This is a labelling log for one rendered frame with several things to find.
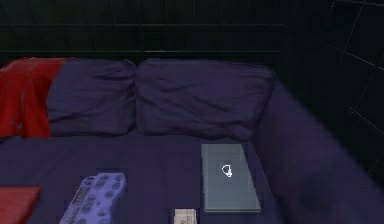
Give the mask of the pale blue remote control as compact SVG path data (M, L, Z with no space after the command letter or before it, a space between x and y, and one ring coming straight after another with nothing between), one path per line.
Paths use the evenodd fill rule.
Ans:
M126 187L123 173L85 178L59 224L113 224L112 213Z

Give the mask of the purple bed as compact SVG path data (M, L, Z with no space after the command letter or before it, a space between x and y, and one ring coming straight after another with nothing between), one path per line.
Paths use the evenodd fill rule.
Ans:
M384 189L285 86L272 59L279 23L0 25L0 68L28 57L214 60L269 67L276 81L247 141L145 135L0 137L0 186L40 186L28 224L59 224L81 181L123 173L114 224L173 224L196 209L199 224L384 224ZM206 212L202 144L241 144L260 212Z

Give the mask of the red book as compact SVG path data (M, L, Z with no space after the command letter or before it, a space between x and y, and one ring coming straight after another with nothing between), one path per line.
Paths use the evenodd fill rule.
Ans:
M40 186L0 187L0 224L26 224L40 193Z

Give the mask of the red cloth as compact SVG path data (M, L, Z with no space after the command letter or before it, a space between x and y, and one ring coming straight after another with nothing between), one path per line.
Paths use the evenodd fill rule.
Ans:
M28 57L0 68L0 137L50 136L46 99L66 61Z

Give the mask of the grey closed laptop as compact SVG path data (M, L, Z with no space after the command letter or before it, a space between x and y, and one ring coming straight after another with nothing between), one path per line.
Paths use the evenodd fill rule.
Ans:
M241 144L202 144L206 212L260 212L261 206Z

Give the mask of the purple pillow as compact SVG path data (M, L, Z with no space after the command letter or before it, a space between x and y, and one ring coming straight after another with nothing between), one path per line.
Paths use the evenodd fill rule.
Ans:
M137 128L145 135L247 141L275 81L260 64L150 58L136 70Z
M53 136L115 136L136 120L136 65L129 60L73 58L57 73L46 105Z

